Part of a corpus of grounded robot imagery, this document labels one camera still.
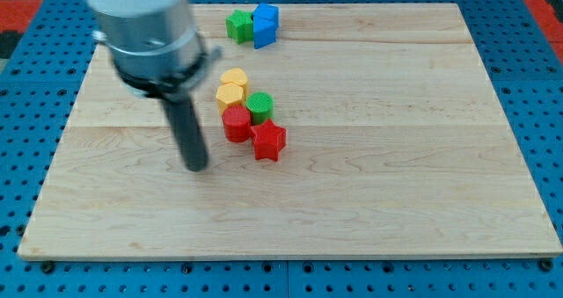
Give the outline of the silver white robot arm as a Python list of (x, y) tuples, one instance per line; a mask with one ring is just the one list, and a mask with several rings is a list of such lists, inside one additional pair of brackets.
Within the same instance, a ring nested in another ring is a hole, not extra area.
[(121, 79), (148, 97), (185, 101), (220, 50), (208, 50), (189, 0), (86, 0), (93, 38), (109, 48)]

